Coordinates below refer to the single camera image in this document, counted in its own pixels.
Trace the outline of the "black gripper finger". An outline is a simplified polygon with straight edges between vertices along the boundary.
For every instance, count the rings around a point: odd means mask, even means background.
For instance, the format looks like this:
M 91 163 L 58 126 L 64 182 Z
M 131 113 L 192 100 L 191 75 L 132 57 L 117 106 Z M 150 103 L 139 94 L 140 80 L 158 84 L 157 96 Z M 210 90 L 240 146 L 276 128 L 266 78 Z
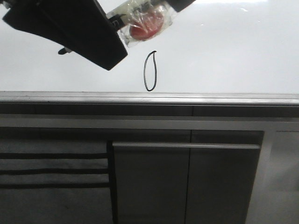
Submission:
M 190 6 L 195 0 L 167 0 L 167 3 L 176 11 L 181 12 Z
M 96 0 L 3 0 L 2 18 L 12 28 L 76 52 L 111 70 L 127 55 L 116 27 Z

